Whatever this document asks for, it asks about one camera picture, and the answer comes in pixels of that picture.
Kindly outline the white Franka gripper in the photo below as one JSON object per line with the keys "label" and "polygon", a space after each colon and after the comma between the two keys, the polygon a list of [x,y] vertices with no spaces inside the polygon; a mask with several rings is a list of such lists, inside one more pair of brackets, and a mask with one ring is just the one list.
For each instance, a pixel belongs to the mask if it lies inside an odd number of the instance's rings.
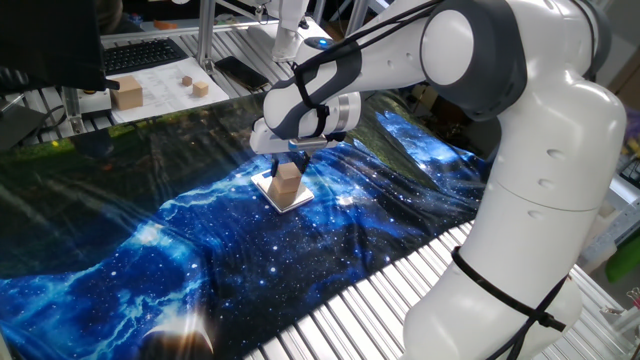
{"label": "white Franka gripper", "polygon": [[[310,155],[308,153],[325,148],[334,148],[344,139],[344,131],[321,134],[319,137],[281,139],[267,126],[266,118],[262,116],[252,125],[249,143],[256,154],[300,152],[295,153],[294,162],[299,172],[304,174],[310,164]],[[272,178],[276,177],[279,163],[280,161],[277,157],[271,158],[270,176]]]}

